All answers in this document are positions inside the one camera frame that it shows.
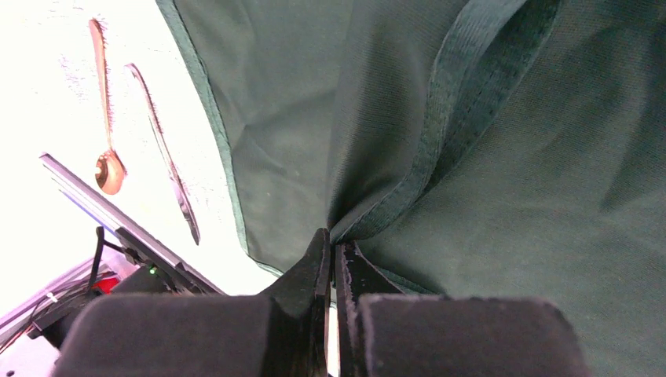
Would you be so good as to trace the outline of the dark green cloth napkin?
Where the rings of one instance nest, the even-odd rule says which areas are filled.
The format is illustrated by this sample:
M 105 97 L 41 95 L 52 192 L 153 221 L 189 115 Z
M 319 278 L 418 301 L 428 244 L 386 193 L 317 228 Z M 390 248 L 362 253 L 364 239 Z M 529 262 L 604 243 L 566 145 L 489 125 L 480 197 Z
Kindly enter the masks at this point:
M 399 287 L 536 295 L 665 373 L 662 1 L 161 1 L 275 275 L 317 228 Z

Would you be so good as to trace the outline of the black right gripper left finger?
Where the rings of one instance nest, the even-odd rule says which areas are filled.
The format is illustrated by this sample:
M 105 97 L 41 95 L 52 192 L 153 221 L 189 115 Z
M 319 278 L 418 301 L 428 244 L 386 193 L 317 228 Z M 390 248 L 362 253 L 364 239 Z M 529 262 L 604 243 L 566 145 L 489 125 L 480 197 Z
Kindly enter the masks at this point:
M 306 252 L 262 294 L 275 306 L 265 376 L 327 376 L 331 302 L 329 231 L 318 229 Z

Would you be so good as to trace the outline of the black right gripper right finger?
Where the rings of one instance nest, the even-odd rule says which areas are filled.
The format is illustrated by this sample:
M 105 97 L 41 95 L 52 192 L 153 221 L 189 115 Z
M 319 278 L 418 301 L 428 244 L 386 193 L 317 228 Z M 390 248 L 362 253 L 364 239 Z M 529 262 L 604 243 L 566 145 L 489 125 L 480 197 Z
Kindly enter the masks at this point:
M 437 295 L 402 276 L 371 263 L 356 242 L 335 246 L 335 290 L 338 313 L 340 376 L 366 376 L 360 298 L 364 295 Z

